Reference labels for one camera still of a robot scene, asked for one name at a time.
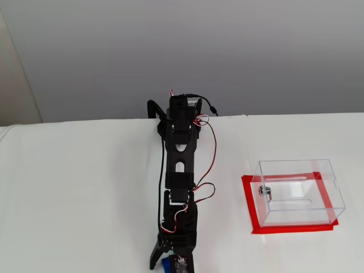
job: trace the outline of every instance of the red wire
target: red wire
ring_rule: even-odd
[[[207,121],[203,121],[200,117],[202,117],[202,116],[205,116],[205,117],[207,117],[208,119],[207,119]],[[200,114],[200,115],[198,115],[194,120],[193,120],[193,123],[194,124],[196,124],[196,125],[198,125],[198,126],[205,126],[207,123],[209,122],[209,116],[208,115],[206,115],[206,114]]]
[[[201,188],[203,185],[212,185],[214,187],[214,192],[212,193],[212,195],[210,195],[209,197],[206,197],[206,198],[202,198],[202,199],[198,199],[195,203],[198,203],[198,202],[201,202],[205,199],[208,199],[208,198],[211,198],[214,194],[215,194],[215,191],[216,191],[216,188],[215,188],[215,185],[210,183],[210,182],[205,182],[205,183],[202,183],[201,185],[199,185],[198,187],[195,187],[192,191],[196,191],[198,190],[199,188]]]
[[[183,210],[180,210],[180,211],[176,212],[176,214],[175,214],[175,229],[174,229],[174,231],[170,231],[170,230],[168,230],[168,229],[165,229],[165,228],[162,226],[162,223],[160,223],[160,227],[162,228],[162,230],[163,230],[164,232],[167,232],[167,233],[170,233],[170,234],[172,234],[172,233],[176,232],[176,231],[177,231],[177,214],[178,214],[178,213],[180,213],[180,212],[186,212],[186,211],[187,211],[187,209],[188,209],[188,205],[186,206],[186,208],[185,208],[185,209],[183,209]]]
[[[212,134],[214,135],[214,140],[215,140],[215,150],[214,150],[214,158],[212,159],[212,163],[211,163],[211,166],[210,168],[208,169],[208,171],[203,175],[203,177],[201,177],[200,181],[197,183],[197,185],[195,186],[195,189],[198,187],[198,185],[201,183],[201,181],[204,179],[204,177],[210,172],[214,162],[215,162],[215,157],[216,157],[216,147],[217,147],[217,142],[216,142],[216,136],[215,136],[215,132],[214,132],[214,129],[212,129],[212,126],[210,125],[209,122],[207,121],[204,121],[206,122],[207,125],[210,126],[211,130],[212,130]]]

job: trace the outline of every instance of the red tape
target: red tape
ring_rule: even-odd
[[[334,215],[332,215],[332,213],[334,212],[332,209],[332,204],[329,198],[329,195],[326,191],[325,185],[323,184],[323,180],[321,177],[321,174],[319,172],[314,172],[314,173],[305,173],[305,174],[301,174],[300,176],[313,176],[316,179],[316,183],[318,186],[318,189],[321,193],[321,197],[322,200],[324,202],[325,207],[328,209],[328,216],[329,219],[331,219],[331,217],[334,217]],[[285,175],[285,176],[272,176],[271,178],[289,178],[289,177],[297,177],[299,175],[295,175],[295,176],[290,176],[290,175]],[[327,230],[333,230],[334,226],[338,225],[338,221],[335,220],[332,224],[326,224],[326,225],[299,225],[299,226],[266,226],[266,227],[261,227],[259,225],[259,221],[258,221],[258,216],[257,216],[257,211],[255,210],[255,205],[254,205],[254,198],[253,198],[253,193],[251,191],[251,186],[250,183],[253,179],[252,175],[244,175],[241,177],[242,181],[243,181],[243,187],[244,187],[244,192],[245,192],[245,197],[246,197],[246,202],[248,205],[248,210],[249,210],[249,214],[250,214],[250,219],[251,219],[251,224],[253,226],[253,231],[251,232],[252,234],[274,234],[274,233],[293,233],[293,232],[312,232],[312,231],[327,231]]]

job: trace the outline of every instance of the clear plastic box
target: clear plastic box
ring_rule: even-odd
[[[332,224],[345,210],[329,160],[260,161],[251,187],[261,227]]]

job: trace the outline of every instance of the small metal object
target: small metal object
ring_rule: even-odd
[[[259,187],[259,195],[260,196],[268,195],[269,196],[269,201],[272,201],[272,189],[270,187],[260,186]]]

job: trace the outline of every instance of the white table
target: white table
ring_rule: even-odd
[[[212,118],[217,158],[206,181],[217,192],[198,204],[196,273],[361,272],[363,121],[363,114]],[[162,155],[157,124],[83,121],[9,131],[0,142],[0,272],[150,272]],[[196,177],[212,155],[205,127]],[[241,176],[258,160],[319,158],[331,160],[347,207],[339,226],[251,235]],[[155,272],[163,272],[160,262]]]

